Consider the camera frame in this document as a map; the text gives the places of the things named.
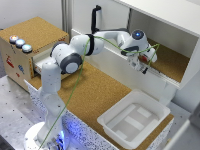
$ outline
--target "robotic arm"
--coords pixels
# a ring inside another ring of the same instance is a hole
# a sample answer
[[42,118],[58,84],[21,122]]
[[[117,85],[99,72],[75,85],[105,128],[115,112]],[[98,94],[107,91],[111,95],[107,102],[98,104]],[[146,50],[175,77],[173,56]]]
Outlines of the robotic arm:
[[[142,66],[138,59],[139,54],[133,54],[131,52],[138,52],[151,47],[143,31],[135,30],[131,35],[124,29],[99,31],[96,32],[94,36],[105,39],[115,39],[118,46],[127,51],[122,51],[121,54],[128,57],[131,66],[136,70],[142,70]],[[39,130],[37,137],[35,137],[35,141],[39,142],[38,146],[42,144],[55,120],[65,107],[62,99],[57,94],[61,87],[60,73],[72,74],[78,70],[79,66],[82,64],[81,55],[85,52],[85,46],[88,39],[88,35],[78,35],[71,39],[69,45],[64,42],[56,43],[51,52],[52,61],[44,63],[42,66],[42,87],[39,89],[39,94],[40,100],[43,102],[48,112],[45,117],[45,124]],[[91,43],[89,42],[86,54],[90,52],[90,44]],[[99,54],[103,48],[104,40],[94,38],[94,50],[91,55]],[[151,48],[141,54],[146,60],[150,60],[154,56],[152,61],[155,62],[157,56],[154,55],[154,53],[155,49]],[[62,117],[60,117],[46,139],[46,142],[43,143],[44,149],[65,150],[67,144],[64,139]]]

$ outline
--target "cork board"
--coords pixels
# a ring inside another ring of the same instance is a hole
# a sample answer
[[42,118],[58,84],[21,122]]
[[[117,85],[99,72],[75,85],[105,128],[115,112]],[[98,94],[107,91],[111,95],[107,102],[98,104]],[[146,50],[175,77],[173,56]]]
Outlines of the cork board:
[[[151,45],[157,44],[151,39],[148,39],[148,41]],[[151,63],[151,67],[180,83],[190,58],[163,45],[160,45],[157,56],[158,60],[155,63]]]
[[[78,74],[79,72],[76,72],[62,80],[62,87],[58,94],[65,103]],[[38,89],[41,87],[40,76],[33,78],[29,83]],[[131,89],[85,62],[79,84],[67,108],[104,138],[123,150],[105,134],[103,127],[97,122],[97,118],[129,92]],[[145,150],[172,119],[173,116],[169,115],[136,150]]]
[[32,46],[33,51],[37,51],[62,37],[69,36],[66,32],[40,17],[32,18],[0,31],[0,37],[8,43],[12,35],[24,39],[27,44]]

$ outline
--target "brown box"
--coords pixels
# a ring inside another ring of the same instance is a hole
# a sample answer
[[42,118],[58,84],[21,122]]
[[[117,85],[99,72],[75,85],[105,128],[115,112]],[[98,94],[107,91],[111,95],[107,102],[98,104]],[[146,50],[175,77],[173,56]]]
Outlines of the brown box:
[[[9,38],[12,35],[17,35],[31,45],[32,53],[25,54],[10,44]],[[6,74],[28,90],[24,79],[30,80],[36,75],[33,69],[33,57],[50,49],[57,41],[69,43],[69,35],[39,17],[0,31],[0,51]]]

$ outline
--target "wire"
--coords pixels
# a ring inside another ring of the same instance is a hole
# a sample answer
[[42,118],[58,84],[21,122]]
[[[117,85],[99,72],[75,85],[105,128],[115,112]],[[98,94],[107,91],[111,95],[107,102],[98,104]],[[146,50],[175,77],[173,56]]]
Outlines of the wire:
[[[124,49],[121,49],[120,47],[116,46],[115,44],[113,44],[112,42],[110,42],[109,40],[107,40],[107,39],[105,39],[105,38],[98,37],[98,36],[95,36],[95,38],[103,39],[103,40],[107,41],[108,43],[110,43],[111,45],[113,45],[114,47],[118,48],[118,49],[121,50],[121,51],[124,51],[124,52],[127,52],[127,53],[134,53],[134,54],[135,54],[135,53],[142,53],[142,52],[148,51],[148,50],[150,50],[151,48],[154,48],[154,47],[157,46],[156,51],[154,52],[152,58],[151,58],[150,61],[149,61],[149,64],[148,64],[149,66],[150,66],[150,64],[151,64],[151,62],[152,62],[152,59],[153,59],[154,55],[156,54],[156,52],[157,52],[157,50],[158,50],[158,48],[159,48],[159,46],[160,46],[160,44],[156,44],[156,45],[151,46],[150,48],[147,48],[147,49],[142,50],[142,51],[129,52],[129,51],[126,51],[126,50],[124,50]],[[44,141],[42,142],[42,144],[40,145],[40,147],[39,147],[38,150],[40,150],[41,147],[43,146],[43,144],[45,143],[47,137],[49,136],[49,134],[50,134],[50,132],[52,131],[53,127],[54,127],[55,124],[57,123],[58,119],[61,117],[62,113],[65,111],[65,108],[68,106],[68,104],[69,104],[69,102],[70,102],[70,100],[71,100],[71,98],[72,98],[72,95],[73,95],[73,93],[74,93],[74,91],[75,91],[75,89],[76,89],[76,86],[77,86],[77,84],[78,84],[78,82],[79,82],[80,76],[81,76],[82,71],[83,71],[83,64],[84,64],[85,55],[86,55],[86,50],[87,50],[87,46],[88,46],[89,41],[90,41],[90,39],[88,39],[88,41],[86,42],[85,51],[84,51],[84,55],[83,55],[83,63],[82,63],[82,66],[81,66],[81,70],[80,70],[80,73],[79,73],[78,78],[77,78],[77,80],[76,80],[76,83],[75,83],[75,85],[74,85],[74,87],[73,87],[73,90],[72,90],[72,92],[71,92],[71,94],[70,94],[70,97],[69,97],[67,103],[65,104],[65,107],[62,109],[61,113],[60,113],[59,116],[56,118],[56,121],[55,121],[54,124],[52,125],[51,129],[49,130],[48,134],[46,135]]]
[[[87,50],[87,46],[88,46],[89,41],[90,41],[90,39],[88,39],[88,41],[87,41],[87,43],[86,43],[86,46],[85,46],[85,51],[84,51],[84,55],[83,55],[83,63],[84,63],[84,60],[85,60],[86,50]],[[67,105],[69,104],[69,102],[70,102],[70,100],[71,100],[71,98],[72,98],[72,95],[73,95],[73,93],[74,93],[74,91],[75,91],[75,89],[76,89],[76,86],[77,86],[77,84],[78,84],[78,82],[79,82],[80,76],[81,76],[81,74],[82,74],[82,71],[83,71],[83,63],[82,63],[82,66],[81,66],[81,71],[80,71],[80,73],[79,73],[79,75],[78,75],[78,79],[76,80],[76,83],[75,83],[75,85],[74,85],[74,87],[73,87],[73,90],[72,90],[72,92],[71,92],[71,94],[70,94],[70,97],[69,97],[67,103],[65,104],[65,107],[63,108],[63,110],[61,111],[61,113],[60,113],[59,116],[57,117],[56,121],[55,121],[54,124],[52,125],[52,127],[51,127],[51,129],[49,130],[47,136],[45,137],[44,141],[43,141],[42,144],[40,145],[40,148],[43,146],[44,142],[46,141],[46,139],[47,139],[47,137],[49,136],[50,132],[52,131],[53,127],[54,127],[55,124],[57,123],[57,121],[58,121],[58,119],[60,118],[60,116],[62,115],[62,113],[65,111],[65,108],[67,107]]]

